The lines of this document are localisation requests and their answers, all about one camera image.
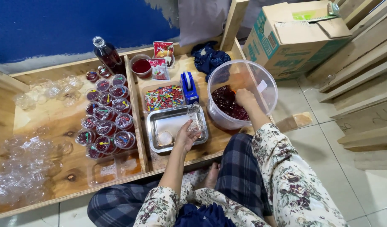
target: white floor tile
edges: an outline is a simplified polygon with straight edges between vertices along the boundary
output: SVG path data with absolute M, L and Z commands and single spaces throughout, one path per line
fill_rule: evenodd
M 312 117 L 312 125 L 318 123 L 296 80 L 280 81 L 276 82 L 276 84 L 278 88 L 278 99 L 276 108 L 272 112 L 275 122 L 283 120 L 293 114 L 307 111 Z
M 371 227 L 387 227 L 387 209 L 369 214 L 367 218 L 370 221 Z
M 318 123 L 324 123 L 333 120 L 330 118 L 330 116 L 335 115 L 336 109 L 330 103 L 318 102 L 317 99 L 321 95 L 321 93 L 318 92 L 318 89 L 313 88 L 311 83 L 304 76 L 298 78 L 297 82 L 300 85 L 302 92 L 306 96 L 308 104 L 314 112 Z
M 350 227 L 371 227 L 366 216 L 348 221 L 348 225 L 350 225 Z
M 53 204 L 0 219 L 0 227 L 57 227 L 59 205 Z
M 345 220 L 363 216 L 363 209 L 319 125 L 300 128 L 286 135 L 300 156 L 317 173 Z
M 320 126 L 366 214 L 387 208 L 387 170 L 357 169 L 355 156 L 362 156 L 364 152 L 351 152 L 337 143 L 344 134 L 334 121 Z M 375 151 L 374 154 L 387 157 L 387 151 Z
M 60 203 L 60 227 L 95 227 L 87 216 L 87 205 L 94 193 Z

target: plastic bottle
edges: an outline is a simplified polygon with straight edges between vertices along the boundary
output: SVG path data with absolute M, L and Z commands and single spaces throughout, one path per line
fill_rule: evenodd
M 106 67 L 108 67 L 112 75 L 126 75 L 125 63 L 122 61 L 122 58 L 112 44 L 105 42 L 104 39 L 99 36 L 93 38 L 93 44 L 95 46 L 95 55 Z

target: hand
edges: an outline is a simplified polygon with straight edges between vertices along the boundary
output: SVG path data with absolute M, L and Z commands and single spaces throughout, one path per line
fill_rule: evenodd
M 236 92 L 236 103 L 244 108 L 251 106 L 252 104 L 257 103 L 255 96 L 249 90 L 243 88 L 238 89 Z
M 181 129 L 177 132 L 174 147 L 183 149 L 183 152 L 191 150 L 192 144 L 200 137 L 201 132 L 192 134 L 188 132 L 188 128 L 191 125 L 192 120 L 187 121 Z

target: jelly cup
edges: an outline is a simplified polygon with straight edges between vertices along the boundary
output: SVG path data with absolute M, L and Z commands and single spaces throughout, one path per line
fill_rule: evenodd
M 114 143 L 120 149 L 131 149 L 136 144 L 136 137 L 131 132 L 120 131 L 115 134 Z
M 116 145 L 114 139 L 109 136 L 100 136 L 95 140 L 95 149 L 103 154 L 115 154 Z
M 111 79 L 112 85 L 127 85 L 126 77 L 122 74 L 115 74 Z
M 114 120 L 117 116 L 115 110 L 110 106 L 100 106 L 98 108 L 95 108 L 94 110 L 94 117 L 98 121 L 104 121 L 104 120 Z
M 88 115 L 93 115 L 94 114 L 94 109 L 101 106 L 99 102 L 90 102 L 87 106 L 86 106 L 86 113 Z
M 96 131 L 100 136 L 112 136 L 117 130 L 118 128 L 113 121 L 104 120 L 97 123 Z
M 115 98 L 127 98 L 129 96 L 129 89 L 124 85 L 115 85 L 110 88 L 110 93 Z
M 107 157 L 108 155 L 98 152 L 95 149 L 94 143 L 89 143 L 86 145 L 86 156 L 91 159 L 99 159 Z
M 107 79 L 99 79 L 95 82 L 95 89 L 101 93 L 110 90 L 111 84 Z
M 86 116 L 81 120 L 81 126 L 85 129 L 94 130 L 97 127 L 97 119 L 93 115 Z
M 102 106 L 112 106 L 113 99 L 114 97 L 109 92 L 104 92 L 98 97 L 97 102 Z
M 126 98 L 119 98 L 112 101 L 112 107 L 119 113 L 128 114 L 130 112 L 130 102 Z
M 140 77 L 140 78 L 148 78 L 148 77 L 151 77 L 151 73 L 153 71 L 152 67 L 150 66 L 150 63 L 149 61 L 147 61 L 147 59 L 151 59 L 149 56 L 145 55 L 145 54 L 137 54 L 135 55 L 131 60 L 130 60 L 130 68 L 132 69 L 132 72 L 133 74 L 135 74 L 137 77 Z M 143 63 L 145 63 L 145 65 L 149 65 L 149 67 L 140 67 L 140 65 Z
M 88 71 L 86 73 L 86 79 L 91 83 L 95 83 L 99 78 L 100 77 L 98 76 L 98 73 L 96 73 L 94 70 Z
M 88 143 L 95 142 L 96 137 L 97 135 L 95 134 L 95 132 L 86 129 L 81 129 L 76 133 L 75 142 L 85 146 Z
M 100 75 L 102 78 L 105 78 L 105 79 L 112 76 L 110 70 L 107 67 L 98 66 L 97 72 L 98 72 L 98 75 Z
M 116 126 L 121 130 L 129 130 L 133 126 L 133 118 L 128 113 L 121 113 L 115 119 Z
M 86 91 L 86 98 L 90 102 L 97 101 L 99 95 L 100 95 L 100 92 L 98 92 L 94 88 Z

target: red jelly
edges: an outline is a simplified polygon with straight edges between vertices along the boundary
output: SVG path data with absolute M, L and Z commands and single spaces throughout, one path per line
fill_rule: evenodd
M 110 86 L 110 81 L 107 79 L 100 79 L 95 82 L 95 89 L 101 93 L 110 90 Z
M 133 126 L 133 118 L 128 113 L 121 113 L 116 117 L 115 124 L 122 130 L 129 130 Z
M 100 106 L 94 110 L 94 117 L 98 121 L 114 120 L 116 117 L 115 110 L 110 106 Z
M 98 102 L 91 102 L 87 105 L 86 107 L 86 113 L 88 115 L 93 115 L 94 114 L 94 109 L 99 107 L 100 104 Z
M 114 122 L 104 120 L 97 123 L 97 133 L 100 136 L 112 136 L 117 131 L 117 127 Z
M 102 157 L 107 157 L 108 155 L 105 155 L 103 153 L 98 152 L 95 149 L 95 146 L 93 143 L 87 144 L 86 145 L 86 156 L 92 159 L 99 159 Z
M 99 104 L 103 106 L 112 106 L 114 97 L 109 92 L 104 92 L 98 97 Z
M 114 139 L 108 136 L 100 136 L 95 140 L 95 149 L 104 154 L 114 154 L 116 146 Z
M 112 85 L 128 85 L 128 83 L 126 82 L 126 77 L 122 74 L 116 74 L 112 77 Z
M 98 75 L 105 79 L 108 79 L 110 76 L 112 76 L 110 70 L 107 67 L 102 66 L 98 66 Z
M 124 85 L 115 85 L 110 88 L 110 92 L 115 98 L 127 98 L 129 96 L 129 90 Z
M 86 145 L 88 143 L 95 142 L 96 134 L 93 131 L 82 129 L 77 132 L 75 142 L 80 145 Z
M 81 126 L 85 129 L 92 129 L 94 130 L 97 126 L 97 119 L 94 118 L 94 116 L 86 116 L 81 120 Z
M 114 136 L 114 143 L 121 149 L 131 149 L 136 145 L 136 137 L 131 132 L 120 131 Z
M 90 90 L 87 90 L 87 92 L 86 92 L 86 98 L 90 102 L 97 101 L 99 95 L 100 95 L 100 93 L 93 88 Z
M 132 71 L 140 78 L 148 78 L 151 76 L 151 65 L 147 59 L 138 59 L 132 64 Z
M 95 83 L 100 77 L 94 71 L 89 71 L 86 73 L 86 79 L 91 83 Z
M 225 85 L 212 92 L 212 99 L 216 106 L 230 117 L 248 121 L 250 117 L 244 108 L 236 103 L 236 93 L 230 85 Z
M 119 98 L 112 101 L 114 110 L 128 114 L 130 112 L 130 102 L 126 98 Z

